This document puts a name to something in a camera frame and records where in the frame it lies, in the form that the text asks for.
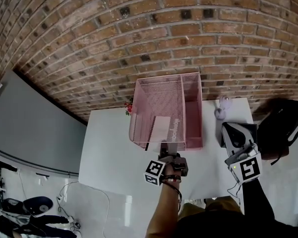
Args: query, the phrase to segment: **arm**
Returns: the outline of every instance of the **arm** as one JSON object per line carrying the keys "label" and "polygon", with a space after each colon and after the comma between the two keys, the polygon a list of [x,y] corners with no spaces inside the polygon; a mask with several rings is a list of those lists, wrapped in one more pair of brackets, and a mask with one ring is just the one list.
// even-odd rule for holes
{"label": "arm", "polygon": [[[171,165],[166,166],[166,175],[180,175]],[[178,182],[169,182],[179,189]],[[169,238],[178,222],[179,195],[171,187],[163,184],[158,206],[147,229],[146,238]]]}
{"label": "arm", "polygon": [[22,236],[20,234],[18,234],[17,232],[12,231],[12,233],[13,233],[13,238],[22,238]]}

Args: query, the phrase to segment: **human hand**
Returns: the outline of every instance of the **human hand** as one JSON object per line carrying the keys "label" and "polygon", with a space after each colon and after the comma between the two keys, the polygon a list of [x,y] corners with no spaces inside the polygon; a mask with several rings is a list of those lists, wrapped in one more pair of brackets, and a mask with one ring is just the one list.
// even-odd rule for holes
{"label": "human hand", "polygon": [[166,176],[170,176],[170,175],[177,175],[177,176],[181,176],[181,171],[175,171],[172,167],[171,164],[167,164],[165,166],[165,171],[164,171],[164,174]]}

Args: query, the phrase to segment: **white floor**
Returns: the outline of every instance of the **white floor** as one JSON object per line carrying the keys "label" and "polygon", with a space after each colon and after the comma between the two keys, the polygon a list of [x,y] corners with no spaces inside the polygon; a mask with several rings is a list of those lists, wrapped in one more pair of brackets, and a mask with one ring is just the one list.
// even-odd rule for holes
{"label": "white floor", "polygon": [[[2,176],[7,188],[6,197],[24,200],[19,175],[2,170]],[[42,195],[49,197],[54,201],[54,207],[49,214],[58,214],[56,196],[71,180],[58,177],[44,180],[28,170],[22,170],[20,176],[26,197]],[[282,158],[274,166],[270,166],[269,162],[263,162],[263,175],[260,182],[274,209],[276,219],[296,226],[298,224],[298,140],[290,147],[290,155]],[[82,184],[70,185],[66,203],[62,206],[68,214],[79,221],[84,238],[144,237],[157,202],[113,193],[107,193],[107,195],[110,200],[107,222],[106,195]]]}

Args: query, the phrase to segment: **person's leg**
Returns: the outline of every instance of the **person's leg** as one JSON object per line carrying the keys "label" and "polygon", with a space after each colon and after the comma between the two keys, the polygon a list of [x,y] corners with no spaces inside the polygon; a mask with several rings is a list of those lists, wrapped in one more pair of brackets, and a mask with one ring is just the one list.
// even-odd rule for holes
{"label": "person's leg", "polygon": [[40,224],[67,224],[68,219],[62,216],[55,215],[43,215],[38,218],[31,217],[31,222],[40,223]]}
{"label": "person's leg", "polygon": [[1,162],[1,161],[0,161],[0,168],[2,168],[2,169],[8,169],[8,170],[13,171],[13,172],[17,172],[18,171],[17,168],[14,168],[13,166],[11,166],[9,164],[6,164],[4,162]]}
{"label": "person's leg", "polygon": [[274,220],[274,212],[258,179],[242,185],[244,214],[248,217]]}
{"label": "person's leg", "polygon": [[205,210],[203,208],[196,206],[196,205],[186,203],[183,205],[183,208],[179,214],[178,220],[180,220],[184,217],[190,216],[190,215],[201,213],[201,212],[205,212]]}
{"label": "person's leg", "polygon": [[234,211],[234,212],[241,213],[239,206],[231,196],[217,197],[215,200],[207,199],[205,210],[206,211],[222,210],[222,211]]}
{"label": "person's leg", "polygon": [[70,230],[52,228],[48,226],[42,227],[42,231],[46,233],[47,237],[59,237],[59,238],[76,238],[77,236]]}
{"label": "person's leg", "polygon": [[15,223],[11,222],[4,216],[0,216],[0,232],[2,234],[6,235],[7,237],[13,238],[12,230],[15,228],[18,228]]}

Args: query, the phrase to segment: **pink mesh organizer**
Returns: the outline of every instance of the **pink mesh organizer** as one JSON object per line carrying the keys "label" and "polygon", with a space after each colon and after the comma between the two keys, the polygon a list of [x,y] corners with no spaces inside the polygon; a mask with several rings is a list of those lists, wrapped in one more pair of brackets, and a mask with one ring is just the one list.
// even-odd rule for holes
{"label": "pink mesh organizer", "polygon": [[202,89],[199,73],[138,79],[129,138],[145,148],[150,142],[176,142],[178,150],[202,147]]}

